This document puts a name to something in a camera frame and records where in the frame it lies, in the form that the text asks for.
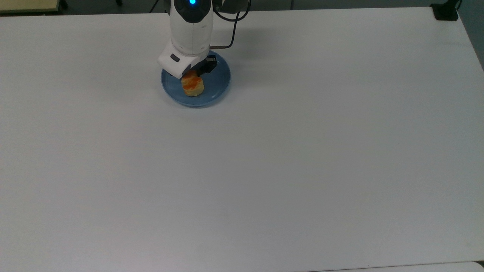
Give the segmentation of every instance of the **blue plate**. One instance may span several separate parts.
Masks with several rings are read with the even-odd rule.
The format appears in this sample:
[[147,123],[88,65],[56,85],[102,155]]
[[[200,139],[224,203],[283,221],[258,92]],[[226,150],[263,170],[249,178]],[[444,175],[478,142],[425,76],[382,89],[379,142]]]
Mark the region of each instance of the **blue plate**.
[[214,103],[228,89],[230,69],[227,62],[217,53],[210,51],[209,55],[217,57],[217,66],[210,74],[203,74],[205,89],[199,96],[185,95],[180,79],[171,76],[165,70],[161,72],[161,84],[166,93],[176,102],[190,107],[207,106]]

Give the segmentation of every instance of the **white table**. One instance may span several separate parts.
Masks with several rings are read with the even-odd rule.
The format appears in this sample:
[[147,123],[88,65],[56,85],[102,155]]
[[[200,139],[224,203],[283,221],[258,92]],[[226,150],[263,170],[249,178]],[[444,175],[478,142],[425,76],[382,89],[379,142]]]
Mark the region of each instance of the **white table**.
[[203,109],[161,87],[167,15],[0,18],[0,37],[1,271],[484,259],[484,73],[460,20],[252,12]]

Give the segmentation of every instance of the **black cable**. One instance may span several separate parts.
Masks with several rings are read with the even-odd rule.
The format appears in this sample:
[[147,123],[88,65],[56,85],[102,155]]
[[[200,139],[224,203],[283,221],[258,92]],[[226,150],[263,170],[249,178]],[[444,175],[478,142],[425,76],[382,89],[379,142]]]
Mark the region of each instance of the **black cable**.
[[156,7],[156,4],[158,3],[159,0],[156,0],[156,2],[154,3],[153,7],[151,8],[150,10],[150,13],[153,12],[154,8]]
[[218,13],[218,11],[215,9],[215,6],[213,7],[213,12],[215,14],[217,14],[217,16],[219,16],[220,18],[222,18],[225,21],[228,21],[228,22],[238,22],[238,21],[241,21],[242,19],[244,19],[247,16],[247,14],[250,11],[251,4],[252,4],[252,2],[251,2],[251,0],[249,0],[248,3],[247,3],[247,10],[245,11],[244,15],[242,15],[242,17],[240,17],[240,18],[229,19],[227,17],[224,17],[220,13]]
[[235,38],[235,28],[237,27],[237,19],[239,18],[240,12],[237,12],[237,16],[235,16],[235,22],[234,22],[234,31],[232,32],[232,40],[230,41],[230,44],[225,46],[225,48],[229,48],[234,44],[234,38]]

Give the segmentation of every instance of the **baked pastry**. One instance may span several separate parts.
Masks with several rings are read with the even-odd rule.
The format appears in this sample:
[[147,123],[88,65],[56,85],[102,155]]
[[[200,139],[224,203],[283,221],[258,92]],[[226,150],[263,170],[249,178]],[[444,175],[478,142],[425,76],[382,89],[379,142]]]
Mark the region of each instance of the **baked pastry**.
[[203,86],[203,80],[198,76],[194,70],[188,71],[181,79],[181,86],[183,91],[188,96],[197,96],[203,92],[205,86]]

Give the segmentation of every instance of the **orange glaze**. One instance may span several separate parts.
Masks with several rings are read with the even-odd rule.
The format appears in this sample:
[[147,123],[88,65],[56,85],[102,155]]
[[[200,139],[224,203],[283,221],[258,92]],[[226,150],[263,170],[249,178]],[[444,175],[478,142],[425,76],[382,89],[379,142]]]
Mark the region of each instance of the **orange glaze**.
[[183,88],[187,91],[194,90],[201,81],[202,78],[197,75],[196,71],[188,71],[183,76]]

